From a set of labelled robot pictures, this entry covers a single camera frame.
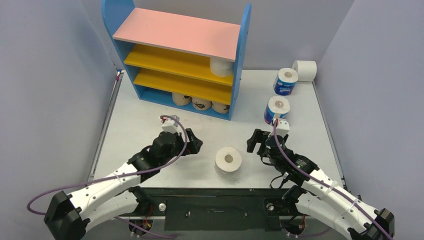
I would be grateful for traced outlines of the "blue roll front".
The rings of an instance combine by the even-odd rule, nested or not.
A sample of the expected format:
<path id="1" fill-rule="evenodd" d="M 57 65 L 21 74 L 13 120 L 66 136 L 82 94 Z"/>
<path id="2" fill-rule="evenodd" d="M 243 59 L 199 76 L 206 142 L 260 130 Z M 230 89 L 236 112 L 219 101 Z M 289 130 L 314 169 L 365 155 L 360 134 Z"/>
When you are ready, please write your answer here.
<path id="1" fill-rule="evenodd" d="M 265 108 L 264 120 L 270 125 L 274 119 L 285 118 L 290 110 L 291 106 L 287 98 L 280 95 L 272 96 Z"/>

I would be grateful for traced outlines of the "blue roll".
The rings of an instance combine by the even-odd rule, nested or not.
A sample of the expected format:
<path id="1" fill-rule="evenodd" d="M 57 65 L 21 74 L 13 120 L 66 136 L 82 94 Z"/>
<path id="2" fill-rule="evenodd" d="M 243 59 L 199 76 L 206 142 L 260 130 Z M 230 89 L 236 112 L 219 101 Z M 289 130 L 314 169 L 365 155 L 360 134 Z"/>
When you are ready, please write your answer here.
<path id="1" fill-rule="evenodd" d="M 291 106 L 287 98 L 280 95 L 272 96 L 265 108 L 264 120 L 270 125 L 274 119 L 285 118 L 290 110 Z"/>
<path id="2" fill-rule="evenodd" d="M 298 72 L 292 68 L 281 68 L 274 81 L 273 89 L 277 95 L 288 96 L 299 80 Z"/>

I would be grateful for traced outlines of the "brown cartoon roll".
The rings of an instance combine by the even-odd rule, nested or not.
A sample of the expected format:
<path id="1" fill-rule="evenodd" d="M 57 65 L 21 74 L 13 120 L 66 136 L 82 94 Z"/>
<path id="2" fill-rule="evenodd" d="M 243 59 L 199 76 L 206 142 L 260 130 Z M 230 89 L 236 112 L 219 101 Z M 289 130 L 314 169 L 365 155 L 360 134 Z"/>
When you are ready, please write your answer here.
<path id="1" fill-rule="evenodd" d="M 192 106 L 198 111 L 206 111 L 212 106 L 212 102 L 210 100 L 192 97 Z"/>
<path id="2" fill-rule="evenodd" d="M 172 93 L 172 100 L 177 106 L 186 106 L 192 102 L 192 97 L 180 93 Z"/>

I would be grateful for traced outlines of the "blue roll back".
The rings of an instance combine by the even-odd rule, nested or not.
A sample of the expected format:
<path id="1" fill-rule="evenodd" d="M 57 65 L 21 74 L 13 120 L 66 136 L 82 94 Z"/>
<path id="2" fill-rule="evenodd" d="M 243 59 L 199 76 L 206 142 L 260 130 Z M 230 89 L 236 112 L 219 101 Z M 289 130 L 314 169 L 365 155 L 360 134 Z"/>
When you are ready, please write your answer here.
<path id="1" fill-rule="evenodd" d="M 277 95 L 288 96 L 299 80 L 298 72 L 292 68 L 281 68 L 274 81 L 273 89 Z"/>

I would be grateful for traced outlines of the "plain white toilet roll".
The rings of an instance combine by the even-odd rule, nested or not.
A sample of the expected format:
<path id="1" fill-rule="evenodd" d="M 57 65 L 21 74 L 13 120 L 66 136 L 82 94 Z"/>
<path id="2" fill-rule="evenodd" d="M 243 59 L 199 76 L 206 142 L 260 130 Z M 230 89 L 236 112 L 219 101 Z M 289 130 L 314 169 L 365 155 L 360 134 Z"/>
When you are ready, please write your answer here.
<path id="1" fill-rule="evenodd" d="M 234 65 L 233 61 L 211 57 L 209 60 L 210 71 L 218 77 L 229 77 L 234 74 Z"/>

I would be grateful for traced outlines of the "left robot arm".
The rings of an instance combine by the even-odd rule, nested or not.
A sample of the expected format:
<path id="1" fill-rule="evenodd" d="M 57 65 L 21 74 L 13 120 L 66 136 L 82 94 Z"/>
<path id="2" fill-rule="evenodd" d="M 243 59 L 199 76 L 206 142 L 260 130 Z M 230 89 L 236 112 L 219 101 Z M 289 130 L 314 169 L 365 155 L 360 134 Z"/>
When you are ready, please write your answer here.
<path id="1" fill-rule="evenodd" d="M 151 145 L 133 155 L 105 181 L 84 184 L 71 193 L 56 193 L 48 206 L 44 223 L 56 240 L 80 240 L 93 227 L 122 214 L 143 215 L 149 209 L 147 196 L 139 186 L 160 172 L 174 157 L 195 155 L 203 141 L 190 128 L 187 135 L 162 131 Z"/>

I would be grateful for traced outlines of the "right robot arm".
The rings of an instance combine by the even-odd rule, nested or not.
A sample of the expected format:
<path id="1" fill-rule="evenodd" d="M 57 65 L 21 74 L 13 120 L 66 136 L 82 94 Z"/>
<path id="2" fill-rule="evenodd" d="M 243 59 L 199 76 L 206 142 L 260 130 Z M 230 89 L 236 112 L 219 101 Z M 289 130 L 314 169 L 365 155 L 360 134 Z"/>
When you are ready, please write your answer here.
<path id="1" fill-rule="evenodd" d="M 267 165 L 280 172 L 283 183 L 294 183 L 282 197 L 282 207 L 287 213 L 313 217 L 348 240 L 394 238 L 392 212 L 377 209 L 350 194 L 312 160 L 287 148 L 287 138 L 255 129 L 246 142 L 249 153 L 260 145 L 257 155 L 269 159 Z"/>

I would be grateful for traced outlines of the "blue pink yellow shelf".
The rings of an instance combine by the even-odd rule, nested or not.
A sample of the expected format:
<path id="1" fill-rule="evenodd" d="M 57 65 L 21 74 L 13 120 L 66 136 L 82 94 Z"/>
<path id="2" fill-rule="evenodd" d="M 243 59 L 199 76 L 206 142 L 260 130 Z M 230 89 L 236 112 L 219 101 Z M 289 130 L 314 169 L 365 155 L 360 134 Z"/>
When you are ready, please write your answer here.
<path id="1" fill-rule="evenodd" d="M 247 47 L 252 5 L 240 24 L 139 8 L 132 0 L 104 0 L 105 29 L 140 100 L 210 117 L 232 118 Z M 234 62 L 233 75 L 219 77 L 210 58 Z M 174 104 L 172 93 L 230 105 L 221 114 L 192 102 Z"/>

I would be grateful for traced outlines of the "white roll lying at back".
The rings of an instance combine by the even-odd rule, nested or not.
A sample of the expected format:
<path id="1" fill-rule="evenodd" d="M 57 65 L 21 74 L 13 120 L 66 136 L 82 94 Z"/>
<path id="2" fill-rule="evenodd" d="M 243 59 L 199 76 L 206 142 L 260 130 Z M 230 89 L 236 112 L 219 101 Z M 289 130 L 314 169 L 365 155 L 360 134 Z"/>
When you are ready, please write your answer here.
<path id="1" fill-rule="evenodd" d="M 317 64 L 312 60 L 295 60 L 292 69 L 297 72 L 299 82 L 313 82 L 317 74 Z"/>

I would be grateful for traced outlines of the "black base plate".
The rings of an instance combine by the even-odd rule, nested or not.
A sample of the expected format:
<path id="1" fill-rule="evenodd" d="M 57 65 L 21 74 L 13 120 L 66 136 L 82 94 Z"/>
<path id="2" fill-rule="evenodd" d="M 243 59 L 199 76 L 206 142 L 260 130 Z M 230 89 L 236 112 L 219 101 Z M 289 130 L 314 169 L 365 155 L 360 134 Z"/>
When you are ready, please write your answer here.
<path id="1" fill-rule="evenodd" d="M 302 216 L 287 189 L 143 188 L 132 219 L 163 220 L 165 231 L 279 231 Z"/>

